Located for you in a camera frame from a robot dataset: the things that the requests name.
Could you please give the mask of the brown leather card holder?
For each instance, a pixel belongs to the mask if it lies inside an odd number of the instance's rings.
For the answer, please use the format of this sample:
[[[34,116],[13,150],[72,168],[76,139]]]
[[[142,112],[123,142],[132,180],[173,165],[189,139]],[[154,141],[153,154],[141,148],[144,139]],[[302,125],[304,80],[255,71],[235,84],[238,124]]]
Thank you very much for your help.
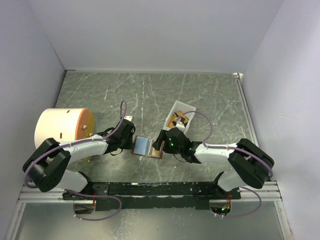
[[[136,136],[134,141],[133,141],[133,149],[131,150],[131,154],[141,156],[141,157],[146,157],[146,158],[152,158],[151,157],[151,146],[155,142],[155,139],[147,138],[144,136]]]

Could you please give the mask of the white card tray box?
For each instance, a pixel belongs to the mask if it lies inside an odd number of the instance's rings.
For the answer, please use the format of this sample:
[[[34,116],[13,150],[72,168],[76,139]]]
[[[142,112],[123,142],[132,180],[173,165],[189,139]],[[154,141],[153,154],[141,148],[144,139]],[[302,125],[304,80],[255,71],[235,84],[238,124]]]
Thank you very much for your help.
[[[170,129],[177,127],[186,134],[190,128],[191,121],[195,116],[196,109],[197,108],[194,106],[176,100],[166,117],[162,129],[169,131]]]

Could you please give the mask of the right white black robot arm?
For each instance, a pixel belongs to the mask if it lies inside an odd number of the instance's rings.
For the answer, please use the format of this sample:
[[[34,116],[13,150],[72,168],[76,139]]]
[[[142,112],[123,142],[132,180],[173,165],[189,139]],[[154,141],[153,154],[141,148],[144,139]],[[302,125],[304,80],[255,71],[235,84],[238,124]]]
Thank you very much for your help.
[[[180,155],[191,164],[229,163],[231,169],[219,173],[213,181],[212,193],[218,199],[243,186],[261,189],[273,176],[274,160],[246,138],[232,144],[208,144],[191,141],[174,127],[161,130],[152,147],[156,151]]]

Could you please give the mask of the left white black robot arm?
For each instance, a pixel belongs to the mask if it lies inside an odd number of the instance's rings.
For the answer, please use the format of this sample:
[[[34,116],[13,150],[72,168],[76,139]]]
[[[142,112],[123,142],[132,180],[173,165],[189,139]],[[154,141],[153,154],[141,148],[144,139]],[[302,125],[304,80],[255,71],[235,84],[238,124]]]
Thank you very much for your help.
[[[67,166],[92,156],[113,154],[117,150],[130,150],[133,145],[135,125],[121,119],[116,127],[110,127],[91,137],[70,142],[45,139],[22,167],[24,184],[31,189],[48,192],[54,188],[75,191],[81,199],[89,199],[94,188],[81,172],[67,170]]]

